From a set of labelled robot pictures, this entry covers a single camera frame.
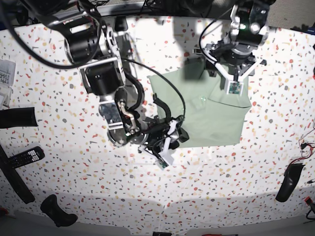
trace gray wall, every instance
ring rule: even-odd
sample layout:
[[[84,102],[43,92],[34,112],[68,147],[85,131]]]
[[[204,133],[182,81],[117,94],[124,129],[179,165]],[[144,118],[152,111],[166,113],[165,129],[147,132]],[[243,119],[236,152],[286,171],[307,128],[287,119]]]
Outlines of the gray wall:
[[[4,236],[129,236],[129,230],[121,227],[76,223],[70,227],[57,228],[47,217],[15,212],[16,219],[0,218],[0,235]],[[315,236],[315,221],[307,224],[305,216],[271,221],[260,224],[218,229],[196,229],[187,236],[204,234],[238,234],[239,236]]]

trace black remote control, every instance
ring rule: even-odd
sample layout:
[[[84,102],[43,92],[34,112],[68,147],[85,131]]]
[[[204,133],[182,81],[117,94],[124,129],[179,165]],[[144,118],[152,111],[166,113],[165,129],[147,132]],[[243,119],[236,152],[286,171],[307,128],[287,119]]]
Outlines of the black remote control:
[[[16,169],[21,166],[39,161],[45,157],[43,150],[40,147],[34,147],[27,151],[21,152],[8,159],[9,164],[12,168]]]

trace terrazzo patterned tablecloth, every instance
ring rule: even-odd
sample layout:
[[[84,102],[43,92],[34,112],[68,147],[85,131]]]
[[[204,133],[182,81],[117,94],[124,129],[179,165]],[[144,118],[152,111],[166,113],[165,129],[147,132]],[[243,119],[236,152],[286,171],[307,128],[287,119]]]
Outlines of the terrazzo patterned tablecloth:
[[[125,43],[122,51],[166,73],[193,57],[192,49],[210,20],[131,17],[127,22],[130,45]],[[217,22],[203,42],[216,42],[227,28],[228,22]],[[69,63],[59,33],[42,25],[16,30],[46,59]],[[162,171],[150,157],[138,154],[136,146],[113,147],[98,114],[98,98],[86,94],[77,69],[46,67],[1,31],[0,57],[16,62],[10,107],[34,106],[39,127],[0,130],[0,143],[9,156],[40,145],[46,157],[17,169],[36,201],[25,205],[0,173],[0,206],[44,215],[41,202],[57,194],[60,206],[77,214],[79,222],[126,227],[132,234],[183,235],[194,228],[305,214],[303,199],[314,197],[313,186],[306,184],[315,178],[314,159],[304,162],[298,186],[286,203],[275,201],[275,196],[288,163],[301,155],[299,138],[314,123],[314,44],[314,36],[275,29],[255,52],[268,64],[250,77],[252,108],[240,143],[178,149],[174,166]],[[142,111],[152,117],[157,113],[147,79],[152,73],[130,67],[145,89]],[[315,141],[314,132],[306,141]]]

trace green cloth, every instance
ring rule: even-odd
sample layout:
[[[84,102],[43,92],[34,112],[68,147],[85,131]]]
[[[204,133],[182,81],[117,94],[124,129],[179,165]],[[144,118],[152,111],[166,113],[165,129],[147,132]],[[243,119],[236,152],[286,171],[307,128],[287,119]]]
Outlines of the green cloth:
[[[164,74],[181,92],[186,103],[183,128],[189,140],[180,143],[181,148],[234,145],[240,142],[245,114],[251,108],[248,98],[248,78],[244,80],[242,96],[225,94],[221,90],[221,76],[210,77],[204,62],[186,65],[177,71]],[[178,94],[159,76],[150,76],[157,97],[165,102],[172,117],[183,114]],[[159,118],[165,118],[158,107]]]

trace speckled pattern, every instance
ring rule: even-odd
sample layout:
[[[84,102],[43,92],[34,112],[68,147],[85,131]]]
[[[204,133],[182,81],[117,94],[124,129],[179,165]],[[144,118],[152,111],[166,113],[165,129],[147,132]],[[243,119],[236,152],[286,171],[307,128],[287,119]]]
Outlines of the speckled pattern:
[[[198,34],[209,20],[128,19],[137,60],[161,73],[174,71],[192,56]],[[203,42],[220,39],[218,22]],[[42,25],[16,29],[43,57],[67,64],[60,34]],[[307,212],[314,197],[306,182],[315,178],[314,158],[286,203],[275,201],[286,166],[300,156],[298,139],[311,131],[315,114],[315,37],[276,29],[255,52],[267,60],[250,77],[252,109],[240,144],[178,149],[174,166],[161,171],[136,146],[115,148],[98,114],[98,99],[87,95],[78,70],[54,70],[27,55],[6,31],[0,56],[17,63],[11,108],[35,107],[39,127],[0,130],[8,155],[40,145],[46,157],[17,171],[36,201],[25,205],[0,175],[0,206],[44,215],[40,203],[57,194],[61,207],[79,222],[126,227],[132,234],[153,231],[183,235],[193,228],[227,227],[293,217]],[[146,91],[142,111],[156,114],[151,72],[135,67]],[[314,133],[306,140],[315,141]]]

